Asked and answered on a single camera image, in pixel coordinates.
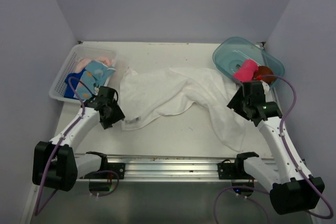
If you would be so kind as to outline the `white towel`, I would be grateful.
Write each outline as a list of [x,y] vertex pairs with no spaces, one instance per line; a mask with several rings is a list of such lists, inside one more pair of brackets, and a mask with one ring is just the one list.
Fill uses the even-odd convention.
[[124,131],[141,129],[161,116],[187,111],[194,103],[209,112],[213,130],[226,147],[239,152],[244,120],[228,108],[237,86],[209,68],[164,68],[148,73],[129,69],[120,82]]

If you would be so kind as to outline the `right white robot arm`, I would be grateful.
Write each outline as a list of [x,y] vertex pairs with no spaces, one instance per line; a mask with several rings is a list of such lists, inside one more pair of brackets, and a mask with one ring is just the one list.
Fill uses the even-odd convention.
[[313,177],[298,155],[281,120],[276,102],[266,101],[261,81],[244,82],[228,107],[258,128],[276,162],[278,170],[269,168],[254,153],[242,153],[242,161],[234,165],[240,178],[257,179],[268,192],[271,204],[280,215],[314,209],[324,191],[320,177]]

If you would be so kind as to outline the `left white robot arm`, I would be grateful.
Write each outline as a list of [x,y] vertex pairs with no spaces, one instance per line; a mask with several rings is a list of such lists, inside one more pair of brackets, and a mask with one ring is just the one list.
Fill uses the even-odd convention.
[[76,180],[87,174],[104,178],[109,172],[106,154],[87,152],[75,157],[75,152],[87,134],[98,124],[111,128],[124,120],[115,89],[101,87],[97,95],[86,100],[76,117],[48,142],[39,142],[34,149],[33,184],[55,190],[70,191]]

